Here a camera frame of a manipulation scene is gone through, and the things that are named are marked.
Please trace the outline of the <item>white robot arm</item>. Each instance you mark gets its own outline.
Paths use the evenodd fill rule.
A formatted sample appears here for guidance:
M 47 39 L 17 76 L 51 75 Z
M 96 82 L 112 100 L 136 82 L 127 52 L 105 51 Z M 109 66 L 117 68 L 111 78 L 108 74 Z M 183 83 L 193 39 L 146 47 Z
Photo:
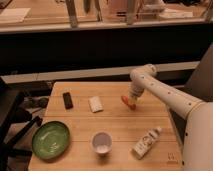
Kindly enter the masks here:
M 129 104 L 148 90 L 187 121 L 182 152 L 182 171 L 213 171 L 213 102 L 205 102 L 158 81 L 152 64 L 130 72 Z

